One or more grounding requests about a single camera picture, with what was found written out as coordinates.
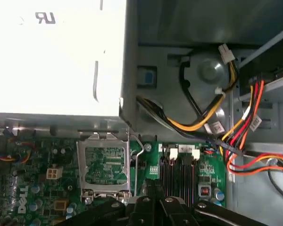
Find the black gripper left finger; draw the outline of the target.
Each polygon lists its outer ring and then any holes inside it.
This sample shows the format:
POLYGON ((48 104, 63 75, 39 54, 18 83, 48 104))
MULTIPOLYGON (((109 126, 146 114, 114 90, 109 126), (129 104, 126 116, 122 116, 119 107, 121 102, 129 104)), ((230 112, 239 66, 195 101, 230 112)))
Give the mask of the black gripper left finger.
POLYGON ((143 196, 127 204, 109 200, 65 220, 66 226, 153 226, 156 202, 160 199, 160 180, 146 179, 143 196))

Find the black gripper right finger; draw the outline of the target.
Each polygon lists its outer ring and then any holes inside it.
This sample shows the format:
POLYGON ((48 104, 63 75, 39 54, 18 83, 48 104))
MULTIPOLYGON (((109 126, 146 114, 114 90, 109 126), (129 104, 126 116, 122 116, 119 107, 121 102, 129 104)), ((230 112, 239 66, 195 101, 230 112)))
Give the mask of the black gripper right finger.
POLYGON ((167 196, 161 180, 155 180, 156 197, 170 226, 263 226, 264 224, 208 201, 188 208, 175 196, 167 196))

